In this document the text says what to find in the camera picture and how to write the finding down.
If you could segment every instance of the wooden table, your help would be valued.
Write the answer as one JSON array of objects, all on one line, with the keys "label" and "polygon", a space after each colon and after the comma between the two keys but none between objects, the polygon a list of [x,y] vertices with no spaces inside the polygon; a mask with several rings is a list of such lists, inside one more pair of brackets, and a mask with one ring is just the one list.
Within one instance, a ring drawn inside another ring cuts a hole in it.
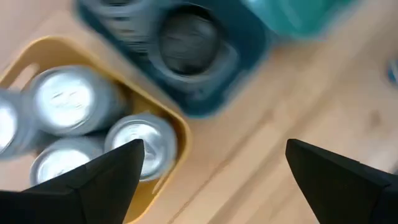
[{"label": "wooden table", "polygon": [[[68,0],[40,1],[46,4],[0,3],[12,9],[0,14],[0,65],[5,67],[31,40],[65,35],[178,110],[81,25]],[[139,224],[315,223],[284,157],[288,138],[394,171],[398,89],[386,80],[386,69],[398,50],[397,7],[396,0],[363,0],[325,40],[276,47],[216,116],[187,118],[192,153]],[[0,162],[0,189],[27,188],[32,159]]]}]

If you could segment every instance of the teal container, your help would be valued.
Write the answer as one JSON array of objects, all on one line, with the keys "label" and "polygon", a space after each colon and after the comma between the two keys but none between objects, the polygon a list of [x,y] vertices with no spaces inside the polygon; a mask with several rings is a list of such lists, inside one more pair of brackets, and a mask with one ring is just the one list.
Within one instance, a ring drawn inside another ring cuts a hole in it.
[{"label": "teal container", "polygon": [[242,0],[268,28],[282,37],[317,38],[355,0]]}]

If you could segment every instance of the yellow basket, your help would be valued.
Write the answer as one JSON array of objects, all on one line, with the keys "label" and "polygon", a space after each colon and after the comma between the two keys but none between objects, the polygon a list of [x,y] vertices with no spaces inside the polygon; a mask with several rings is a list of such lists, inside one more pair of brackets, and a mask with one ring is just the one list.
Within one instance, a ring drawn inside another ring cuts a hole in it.
[{"label": "yellow basket", "polygon": [[106,78],[117,82],[124,87],[123,89],[131,99],[132,114],[149,111],[165,118],[177,133],[178,154],[171,170],[158,180],[140,182],[137,186],[124,219],[124,223],[135,223],[156,201],[186,159],[191,143],[188,125],[177,113],[166,108],[123,75],[106,68],[104,63],[63,37],[44,37],[31,43],[0,77],[0,87],[12,88],[13,85],[22,81],[23,84],[20,84],[20,88],[23,88],[35,75],[62,65],[86,65]]}]

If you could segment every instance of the light wood floor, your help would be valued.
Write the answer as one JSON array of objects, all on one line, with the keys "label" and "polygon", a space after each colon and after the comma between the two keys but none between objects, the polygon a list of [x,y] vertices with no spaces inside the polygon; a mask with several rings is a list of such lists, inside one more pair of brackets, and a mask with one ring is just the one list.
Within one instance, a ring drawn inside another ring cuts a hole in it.
[{"label": "light wood floor", "polygon": [[[1,1],[0,65],[31,40],[65,35],[177,110],[74,19],[69,4]],[[398,88],[386,81],[386,64],[398,51],[397,9],[396,0],[363,0],[324,41],[276,47],[218,115],[187,119],[192,153],[138,224],[316,223],[284,157],[288,138],[394,171]],[[0,189],[28,187],[31,160],[0,162]]]}]

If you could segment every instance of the basket handle hole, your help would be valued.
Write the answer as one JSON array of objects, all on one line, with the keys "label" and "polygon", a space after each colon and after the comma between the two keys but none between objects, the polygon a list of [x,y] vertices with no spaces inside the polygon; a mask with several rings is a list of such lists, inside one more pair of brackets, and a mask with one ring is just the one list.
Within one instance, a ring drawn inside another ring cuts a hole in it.
[{"label": "basket handle hole", "polygon": [[30,80],[39,72],[39,69],[40,66],[37,63],[32,63],[26,66],[10,85],[9,89],[18,91],[23,90]]}]

